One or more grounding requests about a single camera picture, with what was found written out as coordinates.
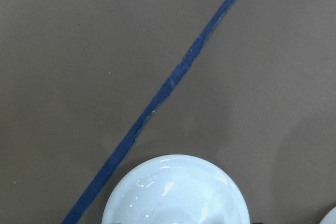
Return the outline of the white ceramic lid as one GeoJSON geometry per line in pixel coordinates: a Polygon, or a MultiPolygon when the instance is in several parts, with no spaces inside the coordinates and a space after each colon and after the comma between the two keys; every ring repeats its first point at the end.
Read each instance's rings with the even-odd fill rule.
{"type": "Polygon", "coordinates": [[[150,159],[129,171],[105,206],[102,223],[250,223],[234,181],[189,155],[150,159]]]}

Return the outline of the white enamel mug blue rim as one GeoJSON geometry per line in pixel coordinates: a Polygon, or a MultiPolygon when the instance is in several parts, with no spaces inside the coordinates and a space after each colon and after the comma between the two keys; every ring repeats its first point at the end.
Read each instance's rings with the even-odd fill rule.
{"type": "Polygon", "coordinates": [[[320,221],[320,224],[336,224],[336,207],[333,207],[320,221]]]}

